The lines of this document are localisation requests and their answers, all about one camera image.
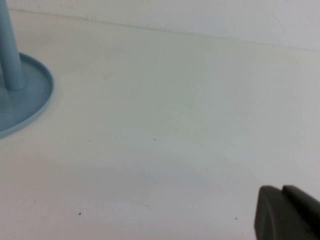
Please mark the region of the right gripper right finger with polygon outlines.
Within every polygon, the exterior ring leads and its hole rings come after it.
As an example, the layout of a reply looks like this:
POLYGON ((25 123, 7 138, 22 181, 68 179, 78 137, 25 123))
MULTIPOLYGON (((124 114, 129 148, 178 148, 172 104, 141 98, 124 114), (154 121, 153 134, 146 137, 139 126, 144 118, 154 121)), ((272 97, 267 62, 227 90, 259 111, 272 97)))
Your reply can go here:
POLYGON ((293 185, 284 185, 282 193, 288 198, 313 234, 320 239, 320 201, 293 185))

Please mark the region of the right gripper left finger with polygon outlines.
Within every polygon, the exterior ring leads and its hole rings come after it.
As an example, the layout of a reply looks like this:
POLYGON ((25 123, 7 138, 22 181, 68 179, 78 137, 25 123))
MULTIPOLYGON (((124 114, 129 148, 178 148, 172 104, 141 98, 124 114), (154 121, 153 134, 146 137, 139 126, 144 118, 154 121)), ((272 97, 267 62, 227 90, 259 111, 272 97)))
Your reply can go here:
POLYGON ((298 217, 283 193, 273 186, 259 189, 254 219, 258 240, 295 240, 298 217))

